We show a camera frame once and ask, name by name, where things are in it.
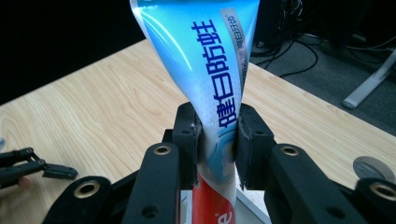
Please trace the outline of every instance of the wooden table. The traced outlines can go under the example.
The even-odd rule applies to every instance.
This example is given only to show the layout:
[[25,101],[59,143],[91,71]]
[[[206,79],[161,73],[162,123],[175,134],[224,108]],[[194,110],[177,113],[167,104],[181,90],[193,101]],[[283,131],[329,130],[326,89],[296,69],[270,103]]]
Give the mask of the wooden table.
[[[187,102],[148,41],[0,106],[5,151],[33,147],[49,163],[72,166],[78,178],[115,182],[139,169],[145,150],[173,128]],[[305,149],[332,180],[354,188],[352,162],[375,157],[396,172],[396,137],[251,64],[244,103],[270,126],[278,143]],[[29,189],[0,190],[0,223],[40,223],[68,180],[29,175]]]

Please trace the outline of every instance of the blue toothpaste tube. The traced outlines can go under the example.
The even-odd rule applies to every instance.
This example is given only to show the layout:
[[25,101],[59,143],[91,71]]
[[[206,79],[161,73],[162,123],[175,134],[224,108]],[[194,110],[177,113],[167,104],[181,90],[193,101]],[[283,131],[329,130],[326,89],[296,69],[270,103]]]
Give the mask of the blue toothpaste tube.
[[192,223],[235,223],[233,143],[259,0],[130,0],[203,125]]

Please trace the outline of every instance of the screw hole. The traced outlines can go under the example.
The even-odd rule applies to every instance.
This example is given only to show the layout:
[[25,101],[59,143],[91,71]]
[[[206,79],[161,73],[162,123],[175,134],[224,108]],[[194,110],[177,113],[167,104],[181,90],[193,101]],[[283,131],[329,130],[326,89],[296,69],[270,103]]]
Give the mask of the screw hole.
[[166,155],[171,151],[170,147],[157,147],[154,149],[154,153],[157,155]]
[[281,150],[288,156],[297,156],[299,154],[298,150],[292,147],[282,147]]
[[89,180],[80,184],[74,191],[77,198],[84,199],[91,197],[100,188],[100,184],[95,180]]
[[381,183],[373,183],[370,185],[370,190],[379,197],[396,202],[396,189]]
[[148,219],[156,217],[158,213],[158,207],[153,204],[146,205],[142,210],[142,216]]

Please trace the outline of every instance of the cable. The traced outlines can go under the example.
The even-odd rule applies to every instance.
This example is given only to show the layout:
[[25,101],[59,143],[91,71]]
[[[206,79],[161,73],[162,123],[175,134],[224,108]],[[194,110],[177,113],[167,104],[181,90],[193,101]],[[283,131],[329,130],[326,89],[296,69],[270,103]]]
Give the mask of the cable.
[[323,37],[318,36],[318,35],[312,35],[312,34],[307,34],[307,33],[304,33],[304,34],[301,34],[301,35],[305,35],[305,36],[308,36],[308,37],[311,37],[311,38],[316,38],[316,39],[323,39]]
[[378,48],[382,47],[384,45],[387,45],[388,43],[392,42],[394,39],[396,39],[396,36],[394,36],[393,38],[385,41],[382,44],[379,44],[379,45],[374,46],[374,47],[369,47],[369,48],[355,48],[355,47],[350,47],[350,46],[346,46],[346,47],[349,48],[349,49],[359,49],[359,50],[389,50],[389,49],[378,49]]
[[319,37],[318,39],[320,39],[319,42],[315,43],[315,44],[308,44],[308,43],[304,43],[303,41],[300,41],[300,42],[302,42],[302,43],[304,43],[304,44],[306,44],[308,46],[319,46],[319,45],[321,45],[324,42],[324,39],[321,38],[321,37]]
[[260,64],[263,64],[263,63],[270,63],[270,62],[272,62],[273,60],[278,59],[279,57],[281,57],[282,55],[284,55],[284,54],[291,48],[291,46],[293,45],[293,43],[294,43],[294,41],[291,41],[290,44],[288,45],[288,47],[287,47],[282,53],[280,53],[280,54],[278,54],[278,55],[273,55],[273,58],[268,59],[268,60],[264,60],[264,61],[259,62],[259,63],[256,63],[256,65],[260,65]]
[[301,42],[301,41],[298,41],[298,40],[295,40],[295,42],[296,42],[296,43],[299,43],[299,44],[301,44],[301,45],[303,45],[303,46],[306,47],[306,48],[308,48],[308,49],[314,54],[314,56],[315,56],[315,61],[314,61],[313,64],[311,64],[309,67],[307,67],[307,68],[305,68],[305,69],[303,69],[303,70],[300,70],[300,71],[297,71],[297,72],[285,73],[285,74],[280,75],[279,77],[288,77],[288,76],[291,76],[291,75],[296,75],[296,74],[299,74],[299,73],[306,72],[306,71],[310,70],[311,68],[313,68],[313,67],[314,67],[315,65],[317,65],[317,63],[318,63],[318,55],[317,55],[317,53],[316,53],[311,47],[309,47],[309,46],[306,45],[305,43],[303,43],[303,42]]
[[264,66],[264,69],[267,69],[268,66],[270,66],[271,62],[274,61],[276,54],[273,55],[272,59],[270,59],[270,61],[267,63],[267,65]]
[[358,59],[358,60],[361,60],[361,61],[363,61],[363,62],[365,62],[365,63],[383,63],[385,60],[382,60],[382,61],[378,61],[378,62],[373,62],[373,61],[369,61],[369,60],[366,60],[366,59],[363,59],[362,57],[360,57],[360,56],[358,56],[353,50],[354,49],[348,49],[349,50],[349,52],[350,52],[350,54],[352,54],[352,56],[354,56],[356,59]]
[[294,14],[294,12],[295,12],[297,9],[299,9],[299,7],[300,7],[301,5],[302,5],[302,1],[301,1],[301,0],[297,0],[297,6],[291,11],[290,15]]
[[297,14],[297,19],[301,16],[301,14],[303,13],[303,8],[304,8],[304,6],[303,6],[303,1],[302,0],[299,0],[299,3],[300,3],[300,12]]
[[277,54],[278,49],[280,48],[280,45],[273,46],[267,51],[264,52],[251,52],[250,57],[268,57],[272,56],[273,54]]

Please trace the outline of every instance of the chair leg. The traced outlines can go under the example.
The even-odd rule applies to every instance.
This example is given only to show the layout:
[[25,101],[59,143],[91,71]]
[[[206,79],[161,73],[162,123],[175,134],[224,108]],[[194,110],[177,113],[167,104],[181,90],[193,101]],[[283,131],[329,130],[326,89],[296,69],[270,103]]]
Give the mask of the chair leg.
[[343,106],[348,109],[356,108],[389,74],[389,69],[396,62],[396,49],[390,54],[382,66],[367,78],[361,85],[348,95]]

